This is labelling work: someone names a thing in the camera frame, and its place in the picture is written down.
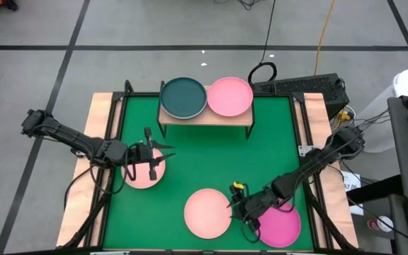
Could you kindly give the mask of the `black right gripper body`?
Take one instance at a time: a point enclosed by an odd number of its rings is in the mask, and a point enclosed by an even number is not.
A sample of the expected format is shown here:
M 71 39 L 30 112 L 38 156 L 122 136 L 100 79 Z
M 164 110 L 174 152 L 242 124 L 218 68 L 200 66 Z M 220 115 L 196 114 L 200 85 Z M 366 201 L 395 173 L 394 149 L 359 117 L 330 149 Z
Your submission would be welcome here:
M 231 200 L 236 202 L 231 207 L 232 214 L 244 224 L 248 224 L 252 232 L 259 232 L 261 226 L 259 218 L 266 212 L 266 192 L 250 194 L 245 183 L 233 183 L 229 191 L 232 194 Z

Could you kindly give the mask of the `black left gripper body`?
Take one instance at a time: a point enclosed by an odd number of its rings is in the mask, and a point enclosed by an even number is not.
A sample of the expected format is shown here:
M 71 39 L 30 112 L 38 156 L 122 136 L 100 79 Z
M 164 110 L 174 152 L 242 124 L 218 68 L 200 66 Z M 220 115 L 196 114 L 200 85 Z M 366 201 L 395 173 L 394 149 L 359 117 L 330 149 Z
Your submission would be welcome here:
M 152 131 L 150 127 L 144 128 L 145 142 L 138 142 L 136 144 L 136 163 L 148 163 L 149 164 L 149 179 L 151 181 L 157 180 L 157 172 L 155 167 L 157 166 L 157 160 L 154 157 L 154 140 L 152 138 Z

